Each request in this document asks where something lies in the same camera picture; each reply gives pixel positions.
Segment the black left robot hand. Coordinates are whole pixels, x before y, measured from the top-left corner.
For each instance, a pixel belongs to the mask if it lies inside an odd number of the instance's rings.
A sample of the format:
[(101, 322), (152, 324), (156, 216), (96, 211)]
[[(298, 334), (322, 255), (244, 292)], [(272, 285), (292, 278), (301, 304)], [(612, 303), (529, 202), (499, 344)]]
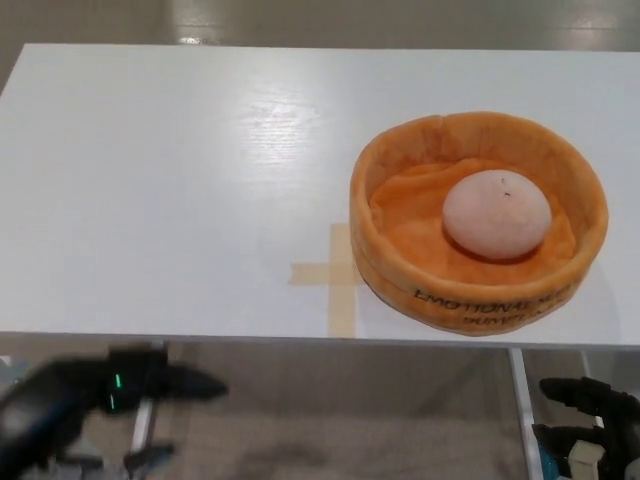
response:
[(227, 392), (210, 374), (170, 363), (158, 347), (55, 359), (1, 396), (1, 477), (43, 466), (78, 438), (94, 410), (124, 414), (144, 400), (209, 401)]

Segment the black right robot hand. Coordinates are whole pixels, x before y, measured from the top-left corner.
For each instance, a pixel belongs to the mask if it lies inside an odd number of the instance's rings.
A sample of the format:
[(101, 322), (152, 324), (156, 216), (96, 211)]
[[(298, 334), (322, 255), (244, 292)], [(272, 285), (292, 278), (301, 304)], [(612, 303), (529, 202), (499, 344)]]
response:
[(534, 424), (545, 479), (637, 479), (639, 399), (588, 377), (544, 378), (544, 396), (594, 418), (590, 427)]

